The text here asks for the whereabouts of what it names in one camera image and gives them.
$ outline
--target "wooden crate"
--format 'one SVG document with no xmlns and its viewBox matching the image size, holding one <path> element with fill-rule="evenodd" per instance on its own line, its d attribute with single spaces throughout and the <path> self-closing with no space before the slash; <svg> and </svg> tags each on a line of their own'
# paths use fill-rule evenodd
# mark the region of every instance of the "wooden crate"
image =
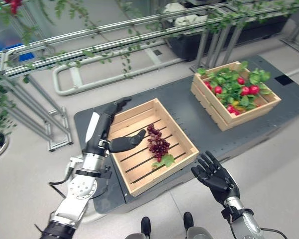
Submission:
<svg viewBox="0 0 299 239">
<path fill-rule="evenodd" d="M 233 62 L 230 64 L 207 70 L 207 74 L 210 72 L 216 72 L 224 67 L 228 67 L 231 70 L 237 70 L 239 69 L 240 65 L 241 63 L 238 61 Z M 244 79 L 248 79 L 248 74 L 249 71 L 246 69 L 240 75 Z M 200 74 L 195 74 L 191 87 L 191 92 L 195 95 L 198 101 L 200 101 L 202 106 L 207 110 L 207 112 L 210 114 L 212 119 L 218 124 L 219 128 L 222 131 L 225 131 L 234 126 L 237 126 L 239 124 L 245 123 L 249 120 L 266 114 L 281 101 L 281 99 L 273 92 L 268 95 L 259 94 L 260 97 L 256 99 L 256 103 L 260 105 L 259 107 L 236 116 L 234 113 L 229 113 L 228 110 L 224 107 L 224 105 L 214 95 L 214 93 L 206 86 L 204 81 L 208 80 L 209 77 L 201 79 Z"/>
<path fill-rule="evenodd" d="M 174 156 L 175 163 L 168 168 L 165 165 L 152 168 L 157 159 L 147 147 L 147 132 L 134 149 L 113 154 L 129 193 L 134 197 L 193 162 L 199 153 L 158 99 L 117 114 L 108 139 L 135 135 L 151 123 L 160 129 L 162 138 L 170 143 L 169 153 Z"/>
</svg>

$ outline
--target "blue object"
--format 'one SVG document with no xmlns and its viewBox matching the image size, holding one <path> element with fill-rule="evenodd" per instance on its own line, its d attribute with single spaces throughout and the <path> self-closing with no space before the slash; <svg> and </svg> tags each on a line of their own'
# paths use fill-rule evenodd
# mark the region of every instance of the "blue object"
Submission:
<svg viewBox="0 0 299 239">
<path fill-rule="evenodd" d="M 17 46 L 22 46 L 22 44 L 17 43 L 17 44 L 12 45 L 12 46 L 7 46 L 5 49 L 11 49 L 11 48 L 14 48 L 14 47 L 17 47 Z M 32 59 L 32 58 L 34 58 L 34 55 L 31 52 L 19 55 L 19 61 L 26 61 L 26 60 L 29 60 L 29 59 Z"/>
<path fill-rule="evenodd" d="M 22 43 L 17 43 L 15 45 L 6 46 L 6 47 L 0 46 L 0 51 L 2 51 L 4 49 L 11 49 L 11 48 L 14 48 L 14 47 L 17 47 L 17 46 L 22 46 Z M 19 61 L 26 61 L 26 60 L 29 60 L 29 59 L 32 59 L 32 58 L 34 58 L 34 55 L 31 52 L 19 55 Z"/>
</svg>

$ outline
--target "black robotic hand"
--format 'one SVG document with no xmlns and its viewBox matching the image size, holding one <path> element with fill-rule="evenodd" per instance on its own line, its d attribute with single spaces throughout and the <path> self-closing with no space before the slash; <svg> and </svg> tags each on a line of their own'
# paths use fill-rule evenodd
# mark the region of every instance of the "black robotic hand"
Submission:
<svg viewBox="0 0 299 239">
<path fill-rule="evenodd" d="M 239 188 L 228 171 L 221 166 L 219 161 L 209 151 L 205 152 L 209 158 L 203 153 L 200 155 L 202 159 L 198 159 L 197 167 L 192 167 L 191 171 L 194 176 L 210 188 L 217 202 L 223 205 L 224 201 L 229 197 L 240 198 Z"/>
</svg>

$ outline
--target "grapes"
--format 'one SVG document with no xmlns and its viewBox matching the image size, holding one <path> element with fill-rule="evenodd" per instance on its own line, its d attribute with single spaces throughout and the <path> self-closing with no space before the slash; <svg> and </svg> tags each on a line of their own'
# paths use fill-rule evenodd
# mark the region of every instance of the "grapes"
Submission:
<svg viewBox="0 0 299 239">
<path fill-rule="evenodd" d="M 161 138 L 162 134 L 159 129 L 155 129 L 151 123 L 147 126 L 147 131 L 150 136 L 147 141 L 149 142 L 149 151 L 154 153 L 154 157 L 157 158 L 158 162 L 161 162 L 162 157 L 168 154 L 170 144 L 165 139 Z"/>
</svg>

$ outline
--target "red radish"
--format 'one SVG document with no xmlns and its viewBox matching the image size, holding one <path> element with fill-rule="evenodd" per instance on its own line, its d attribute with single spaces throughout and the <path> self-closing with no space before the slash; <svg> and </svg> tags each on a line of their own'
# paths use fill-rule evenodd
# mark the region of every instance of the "red radish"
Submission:
<svg viewBox="0 0 299 239">
<path fill-rule="evenodd" d="M 242 89 L 242 92 L 240 93 L 241 96 L 245 96 L 245 95 L 249 94 L 249 88 L 248 87 L 242 86 L 241 89 Z"/>
<path fill-rule="evenodd" d="M 221 88 L 220 86 L 216 86 L 216 87 L 214 88 L 214 93 L 215 93 L 215 94 L 221 94 L 221 92 L 222 92 L 222 88 Z"/>
<path fill-rule="evenodd" d="M 209 81 L 204 81 L 204 83 L 205 83 L 205 85 L 210 89 L 210 90 L 212 90 L 212 87 L 211 87 L 211 85 L 210 85 L 210 82 Z"/>
<path fill-rule="evenodd" d="M 235 112 L 235 109 L 232 105 L 228 105 L 227 110 L 229 111 L 229 113 L 234 113 Z"/>
<path fill-rule="evenodd" d="M 16 14 L 16 9 L 18 8 L 18 3 L 14 0 L 10 3 L 11 6 L 11 12 L 13 14 Z"/>
<path fill-rule="evenodd" d="M 238 77 L 237 82 L 238 82 L 240 85 L 244 85 L 244 79 L 243 79 L 242 77 Z"/>
<path fill-rule="evenodd" d="M 251 85 L 249 86 L 249 94 L 257 94 L 259 92 L 259 87 L 257 85 Z"/>
</svg>

